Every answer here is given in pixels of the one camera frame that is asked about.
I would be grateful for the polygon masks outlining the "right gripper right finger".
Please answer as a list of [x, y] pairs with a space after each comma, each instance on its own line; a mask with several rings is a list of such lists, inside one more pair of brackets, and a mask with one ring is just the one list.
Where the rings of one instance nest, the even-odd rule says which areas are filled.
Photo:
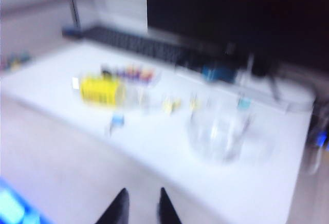
[[157, 223], [181, 224], [181, 220], [164, 187], [160, 189], [159, 202], [157, 205]]

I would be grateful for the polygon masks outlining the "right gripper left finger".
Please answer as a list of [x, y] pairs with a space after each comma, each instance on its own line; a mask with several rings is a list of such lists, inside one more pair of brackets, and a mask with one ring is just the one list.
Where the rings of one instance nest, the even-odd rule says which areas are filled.
[[129, 207], [129, 193], [123, 188], [97, 220], [97, 224], [129, 223]]

